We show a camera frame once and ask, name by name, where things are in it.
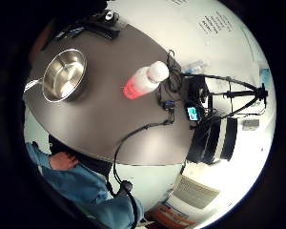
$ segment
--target plastic bottle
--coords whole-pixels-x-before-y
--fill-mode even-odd
[[[183,73],[201,74],[204,73],[206,67],[207,64],[205,64],[202,60],[198,60],[182,67],[181,71]]]
[[[134,99],[150,93],[167,77],[169,77],[169,69],[166,64],[156,61],[150,67],[143,67],[135,72],[123,89],[124,95]]]

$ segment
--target stainless steel bowl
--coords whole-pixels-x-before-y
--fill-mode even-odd
[[[25,91],[42,83],[42,93],[49,102],[62,101],[71,96],[79,86],[86,66],[87,60],[81,51],[65,50],[51,61],[42,78],[27,84]]]

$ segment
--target denim shirt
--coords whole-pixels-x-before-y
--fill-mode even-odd
[[[133,225],[132,203],[128,197],[107,199],[106,179],[86,166],[78,163],[67,171],[53,170],[49,155],[30,143],[26,143],[32,162],[41,167],[44,179],[61,194],[75,204],[85,208],[93,217],[110,228],[129,229]],[[142,203],[134,198],[138,220],[143,219]]]

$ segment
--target small screen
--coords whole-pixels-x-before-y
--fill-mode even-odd
[[[197,121],[199,119],[197,109],[195,107],[188,107],[188,115],[191,121]]]

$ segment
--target white bottle cap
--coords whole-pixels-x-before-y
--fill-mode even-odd
[[[148,69],[148,76],[156,82],[161,82],[169,77],[169,69],[161,61],[154,62]]]

